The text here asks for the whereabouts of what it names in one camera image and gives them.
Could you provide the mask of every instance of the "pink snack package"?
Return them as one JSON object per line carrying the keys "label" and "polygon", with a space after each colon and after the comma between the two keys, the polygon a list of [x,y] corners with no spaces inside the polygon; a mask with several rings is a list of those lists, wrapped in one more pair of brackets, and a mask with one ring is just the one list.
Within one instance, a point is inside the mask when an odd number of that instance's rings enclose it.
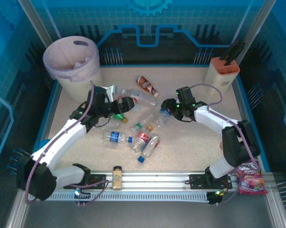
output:
{"label": "pink snack package", "polygon": [[256,169],[250,160],[238,166],[236,176],[239,184],[239,194],[241,195],[266,195],[265,181],[261,173]]}

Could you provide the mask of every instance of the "table surface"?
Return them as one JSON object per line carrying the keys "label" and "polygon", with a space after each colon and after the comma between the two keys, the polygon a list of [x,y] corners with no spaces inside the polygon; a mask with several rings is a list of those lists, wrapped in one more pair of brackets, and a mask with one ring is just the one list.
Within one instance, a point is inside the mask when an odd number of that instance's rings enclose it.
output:
{"label": "table surface", "polygon": [[[117,85],[118,93],[123,88],[133,88],[143,93],[137,84],[138,76],[145,76],[159,92],[158,101],[176,98],[175,90],[183,86],[201,83],[207,68],[196,67],[117,67],[101,68],[105,86]],[[204,86],[192,89],[196,101],[218,101],[219,96],[209,97]],[[66,123],[72,111],[78,107],[69,95],[62,90],[56,113],[49,132],[52,138]],[[232,87],[223,95],[223,102],[212,106],[213,109],[233,119],[240,120],[240,113]],[[137,123],[140,115],[131,110],[125,113],[128,122],[118,129],[126,136],[134,136],[130,128]],[[222,150],[219,135],[208,127],[197,123],[182,123],[173,117],[164,128],[155,128],[161,142],[152,156],[139,163],[138,153],[127,144],[113,144],[102,140],[102,129],[93,128],[88,134],[77,141],[63,156],[57,168],[65,168],[73,163],[80,163],[91,170],[110,171],[116,165],[124,171],[203,171],[221,158]]]}

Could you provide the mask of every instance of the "plastic bag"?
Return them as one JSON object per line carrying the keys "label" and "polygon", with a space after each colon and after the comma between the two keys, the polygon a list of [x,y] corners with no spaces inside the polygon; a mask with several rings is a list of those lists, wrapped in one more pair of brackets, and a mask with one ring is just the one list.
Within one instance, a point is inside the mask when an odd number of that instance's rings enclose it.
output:
{"label": "plastic bag", "polygon": [[251,160],[238,166],[236,176],[239,184],[239,193],[241,195],[267,194],[265,181]]}

